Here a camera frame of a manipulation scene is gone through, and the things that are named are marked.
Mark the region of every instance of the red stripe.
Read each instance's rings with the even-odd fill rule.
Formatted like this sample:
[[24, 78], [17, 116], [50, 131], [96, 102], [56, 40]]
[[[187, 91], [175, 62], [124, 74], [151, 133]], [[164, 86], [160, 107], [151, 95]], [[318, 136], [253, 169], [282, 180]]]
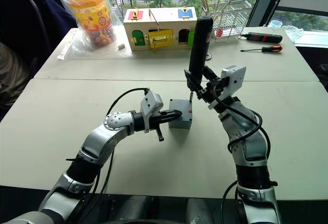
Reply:
[[262, 42], [267, 41], [267, 36], [268, 36], [268, 35], [265, 33], [264, 36], [263, 36]]

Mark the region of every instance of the green door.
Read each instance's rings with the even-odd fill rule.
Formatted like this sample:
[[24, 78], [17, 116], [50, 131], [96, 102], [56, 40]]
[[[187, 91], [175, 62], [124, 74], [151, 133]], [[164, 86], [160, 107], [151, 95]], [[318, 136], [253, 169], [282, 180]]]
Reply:
[[144, 34], [140, 30], [134, 30], [132, 32], [132, 38], [133, 38], [135, 46], [144, 46], [145, 45]]

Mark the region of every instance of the metal wire rack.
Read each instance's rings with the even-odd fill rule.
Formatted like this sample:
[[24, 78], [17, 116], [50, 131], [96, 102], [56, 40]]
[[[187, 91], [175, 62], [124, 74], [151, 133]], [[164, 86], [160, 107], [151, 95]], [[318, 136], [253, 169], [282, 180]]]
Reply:
[[251, 4], [246, 0], [220, 3], [218, 11], [207, 14], [213, 18], [212, 41], [226, 42], [230, 36], [240, 36], [246, 26], [251, 9]]

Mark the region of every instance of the red screwdriver handle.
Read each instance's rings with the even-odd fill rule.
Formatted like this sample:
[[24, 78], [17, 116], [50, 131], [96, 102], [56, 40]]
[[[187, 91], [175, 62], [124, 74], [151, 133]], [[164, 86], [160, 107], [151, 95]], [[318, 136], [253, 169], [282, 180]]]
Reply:
[[282, 51], [282, 46], [262, 47], [262, 52], [278, 52], [278, 51]]

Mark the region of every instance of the gray cube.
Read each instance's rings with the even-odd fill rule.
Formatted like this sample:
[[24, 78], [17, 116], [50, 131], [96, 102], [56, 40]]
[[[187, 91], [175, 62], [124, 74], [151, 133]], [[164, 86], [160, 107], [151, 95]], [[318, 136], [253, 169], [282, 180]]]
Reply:
[[169, 122], [169, 128], [190, 129], [193, 119], [193, 109], [191, 101], [184, 99], [171, 99], [169, 109], [180, 110], [182, 112], [182, 116], [180, 116], [174, 121]]

